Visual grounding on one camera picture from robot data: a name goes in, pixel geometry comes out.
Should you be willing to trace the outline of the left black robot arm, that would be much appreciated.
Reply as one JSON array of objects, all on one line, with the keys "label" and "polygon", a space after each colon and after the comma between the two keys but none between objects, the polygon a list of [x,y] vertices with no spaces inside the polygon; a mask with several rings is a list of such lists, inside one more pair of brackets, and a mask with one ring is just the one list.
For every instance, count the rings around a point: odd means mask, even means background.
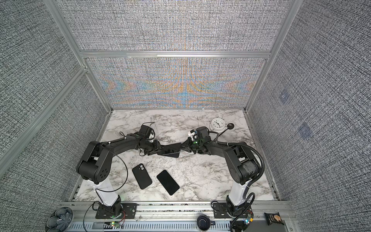
[{"label": "left black robot arm", "polygon": [[145,155],[157,154],[163,149],[158,140],[148,139],[139,133],[130,133],[109,142],[92,141],[88,144],[76,171],[82,179],[91,183],[99,196],[99,209],[111,217],[121,215],[121,198],[109,181],[112,159],[125,151],[141,149]]}]

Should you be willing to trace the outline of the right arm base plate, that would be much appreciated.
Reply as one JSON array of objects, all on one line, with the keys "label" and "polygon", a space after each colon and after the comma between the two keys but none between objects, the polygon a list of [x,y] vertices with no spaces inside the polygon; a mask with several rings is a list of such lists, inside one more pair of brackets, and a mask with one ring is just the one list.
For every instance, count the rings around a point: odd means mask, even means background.
[{"label": "right arm base plate", "polygon": [[232,218],[227,212],[226,203],[220,202],[213,202],[211,203],[211,207],[213,209],[214,218],[216,219],[225,219],[225,218]]}]

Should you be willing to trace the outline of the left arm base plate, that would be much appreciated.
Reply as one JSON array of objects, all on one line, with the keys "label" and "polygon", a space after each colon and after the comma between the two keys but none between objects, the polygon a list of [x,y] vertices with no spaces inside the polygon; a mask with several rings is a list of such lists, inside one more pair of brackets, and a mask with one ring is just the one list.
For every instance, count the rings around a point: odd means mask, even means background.
[{"label": "left arm base plate", "polygon": [[136,203],[122,203],[119,210],[108,209],[106,206],[99,206],[96,210],[95,219],[134,219],[137,206]]}]

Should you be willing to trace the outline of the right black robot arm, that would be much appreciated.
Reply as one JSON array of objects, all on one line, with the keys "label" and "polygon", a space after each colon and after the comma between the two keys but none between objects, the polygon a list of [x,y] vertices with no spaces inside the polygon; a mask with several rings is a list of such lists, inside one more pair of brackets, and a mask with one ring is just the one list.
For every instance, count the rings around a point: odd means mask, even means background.
[{"label": "right black robot arm", "polygon": [[237,217],[248,207],[247,194],[251,185],[257,182],[265,170],[265,163],[258,152],[245,142],[226,143],[210,141],[192,141],[190,138],[181,144],[181,149],[194,154],[207,154],[223,157],[234,180],[232,189],[227,195],[227,213]]}]

